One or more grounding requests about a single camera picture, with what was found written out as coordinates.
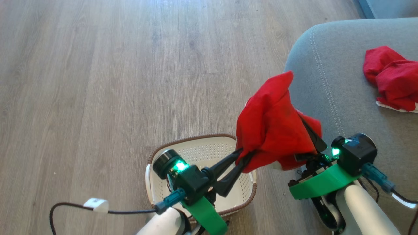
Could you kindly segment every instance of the perforated basket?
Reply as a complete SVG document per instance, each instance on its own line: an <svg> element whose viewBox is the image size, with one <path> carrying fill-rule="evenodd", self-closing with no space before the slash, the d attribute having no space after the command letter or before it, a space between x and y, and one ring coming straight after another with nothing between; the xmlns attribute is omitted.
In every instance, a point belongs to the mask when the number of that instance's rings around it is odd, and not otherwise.
<svg viewBox="0 0 418 235"><path fill-rule="evenodd" d="M235 137L231 135L206 135L180 140L159 147L149 158L145 171L145 185L151 205L154 206L170 194L166 180L161 180L152 170L156 157L164 150L174 149L188 164L196 165L199 169L202 169L205 166L211 167L235 151L236 143ZM224 177L233 168L234 164L220 178ZM257 190L256 180L257 175L255 171L249 174L241 174L226 198L217 195L215 202L216 211L221 216L226 216L247 206L255 196ZM180 204L174 207L190 216L190 213Z"/></svg>

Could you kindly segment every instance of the green 3d printed bracket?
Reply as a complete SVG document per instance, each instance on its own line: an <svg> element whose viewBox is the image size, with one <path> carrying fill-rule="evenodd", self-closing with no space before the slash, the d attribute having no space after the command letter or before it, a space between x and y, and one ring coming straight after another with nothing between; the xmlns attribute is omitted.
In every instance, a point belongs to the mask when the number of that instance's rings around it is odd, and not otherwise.
<svg viewBox="0 0 418 235"><path fill-rule="evenodd" d="M192 206L183 203L183 207L193 215L210 235L224 235L227 232L227 224L205 197L202 197Z"/></svg>
<svg viewBox="0 0 418 235"><path fill-rule="evenodd" d="M320 197L345 187L360 176L361 174L351 176L336 164L312 178L289 187L289 190L296 200Z"/></svg>

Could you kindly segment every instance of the cable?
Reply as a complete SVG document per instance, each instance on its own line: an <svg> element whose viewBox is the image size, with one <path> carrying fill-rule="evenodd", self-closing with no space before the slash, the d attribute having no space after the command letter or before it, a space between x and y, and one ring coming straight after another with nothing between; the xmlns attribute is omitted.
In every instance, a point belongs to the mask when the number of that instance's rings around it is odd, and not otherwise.
<svg viewBox="0 0 418 235"><path fill-rule="evenodd" d="M401 200L403 200L404 202L411 203L411 204L418 204L418 201L417 200L409 200L406 197L402 196L400 193L398 193L394 189L392 189L391 192L393 194L395 194L397 197L399 197ZM412 234L412 229L414 228L414 225L415 225L415 222L417 221L417 218L418 218L418 209L416 210L415 216L412 219L411 225L409 226L408 235L411 235Z"/></svg>
<svg viewBox="0 0 418 235"><path fill-rule="evenodd" d="M171 192L171 187L170 187L170 183L168 182L168 177L166 178L166 183L167 183L167 189Z"/></svg>
<svg viewBox="0 0 418 235"><path fill-rule="evenodd" d="M403 201L407 202L407 203L411 203L411 204L418 204L418 201L414 201L414 200L409 200L407 198L405 198L404 196L402 196L400 193L398 193L396 190L392 189L391 192L393 194L395 194L396 196L398 196L400 199L402 199Z"/></svg>
<svg viewBox="0 0 418 235"><path fill-rule="evenodd" d="M417 218L418 218L418 209L415 212L415 216L412 219L411 225L409 226L408 235L411 235L412 234L412 229L414 229L414 225L415 225L415 222L417 222Z"/></svg>
<svg viewBox="0 0 418 235"><path fill-rule="evenodd" d="M54 210L55 208L59 206L69 206L69 207L77 207L80 209L86 209L86 210L93 210L91 207L85 207L79 204L70 203L70 202L59 202L51 207L51 210L49 211L49 225L51 227L51 232L53 235L56 235L55 227L54 227ZM114 211L109 210L108 214L112 215L136 215L136 214L146 214L146 213L154 213L156 212L156 209L148 209L148 210L136 210L136 211Z"/></svg>
<svg viewBox="0 0 418 235"><path fill-rule="evenodd" d="M367 190L366 186L364 185L363 181L360 178L358 178L357 181L359 182L360 186L362 188L364 188L364 190L366 190L366 192L368 192L368 190Z"/></svg>
<svg viewBox="0 0 418 235"><path fill-rule="evenodd" d="M372 188L376 191L376 203L377 203L379 201L379 197L380 197L379 190L376 188L376 186L373 184L373 182L369 178L365 177L365 179L367 180L367 182L369 182L369 184L372 186Z"/></svg>
<svg viewBox="0 0 418 235"><path fill-rule="evenodd" d="M116 210L109 210L108 214L111 215L137 215L137 214L148 214L157 212L156 209L148 209L148 210L133 210L133 211L116 211Z"/></svg>

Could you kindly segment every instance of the red towel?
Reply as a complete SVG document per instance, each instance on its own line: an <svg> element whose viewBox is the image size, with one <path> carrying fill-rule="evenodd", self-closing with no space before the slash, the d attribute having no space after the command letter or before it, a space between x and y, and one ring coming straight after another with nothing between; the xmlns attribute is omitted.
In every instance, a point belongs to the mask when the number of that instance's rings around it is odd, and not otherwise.
<svg viewBox="0 0 418 235"><path fill-rule="evenodd" d="M287 72L267 80L238 117L237 148L243 148L239 159L256 151L244 173L274 161L291 170L305 164L296 162L294 154L316 153L300 116L319 136L321 124L293 108L288 90L292 79L293 73Z"/></svg>
<svg viewBox="0 0 418 235"><path fill-rule="evenodd" d="M418 103L418 62L403 58L387 46L367 50L363 65L367 80L377 86L377 100L396 110L415 110Z"/></svg>

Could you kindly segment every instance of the sofa cushion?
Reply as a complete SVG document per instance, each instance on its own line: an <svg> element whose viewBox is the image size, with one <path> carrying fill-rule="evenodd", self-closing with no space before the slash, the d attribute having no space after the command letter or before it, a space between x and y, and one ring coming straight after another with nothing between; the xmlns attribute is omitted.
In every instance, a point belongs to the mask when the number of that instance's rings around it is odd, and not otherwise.
<svg viewBox="0 0 418 235"><path fill-rule="evenodd" d="M339 135L368 135L378 148L375 165L401 194L415 200L418 114L378 107L377 89L365 79L362 66L366 50L383 45L406 59L418 60L417 38L418 18L325 23L310 28L297 40L285 67L294 72L290 87L293 105L321 121L324 140L330 145ZM383 191L379 205L406 234L415 211Z"/></svg>

